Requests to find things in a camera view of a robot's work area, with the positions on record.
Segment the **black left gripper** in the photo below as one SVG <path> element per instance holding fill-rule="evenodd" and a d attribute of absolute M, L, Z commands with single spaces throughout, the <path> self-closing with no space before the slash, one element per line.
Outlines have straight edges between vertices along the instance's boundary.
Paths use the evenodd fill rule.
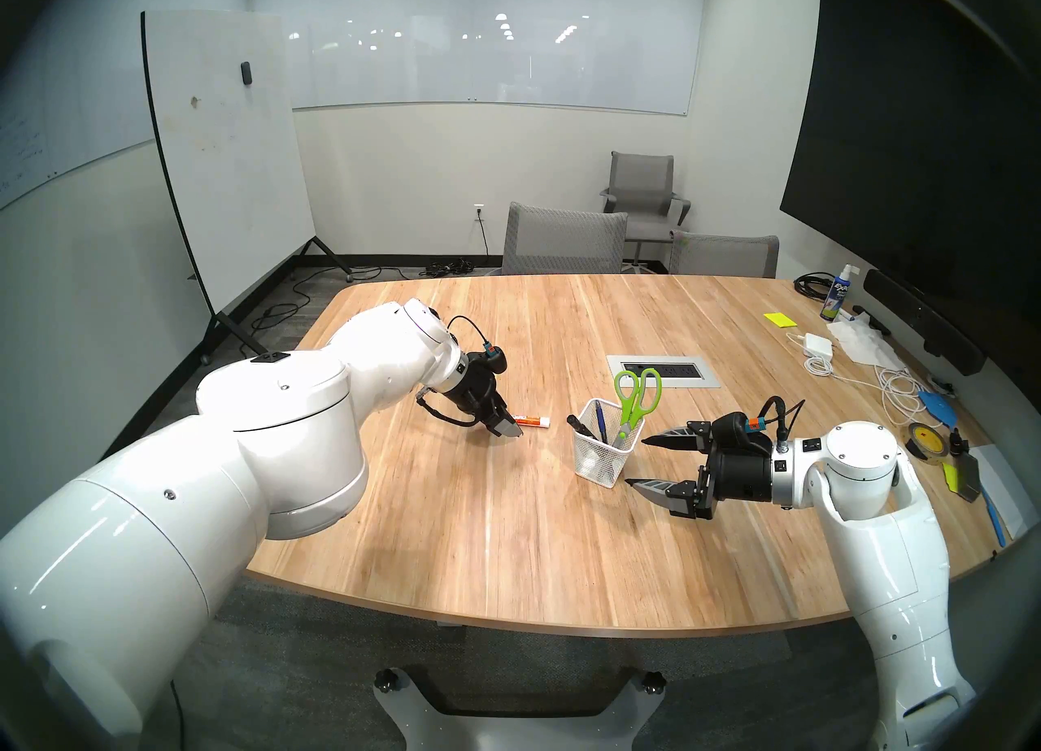
<path fill-rule="evenodd" d="M 497 391 L 497 376 L 506 368 L 506 357 L 467 357 L 449 377 L 455 385 L 445 389 L 445 396 L 496 437 L 520 439 L 523 430 Z"/>

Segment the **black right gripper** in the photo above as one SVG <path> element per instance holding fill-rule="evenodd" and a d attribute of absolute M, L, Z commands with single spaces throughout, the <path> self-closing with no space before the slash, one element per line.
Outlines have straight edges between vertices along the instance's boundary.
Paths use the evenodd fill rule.
<path fill-rule="evenodd" d="M 627 485 L 674 517 L 691 520 L 712 520 L 716 505 L 725 500 L 773 502 L 773 450 L 712 448 L 711 426 L 686 424 L 641 440 L 648 446 L 672 451 L 710 452 L 697 478 L 628 477 Z"/>

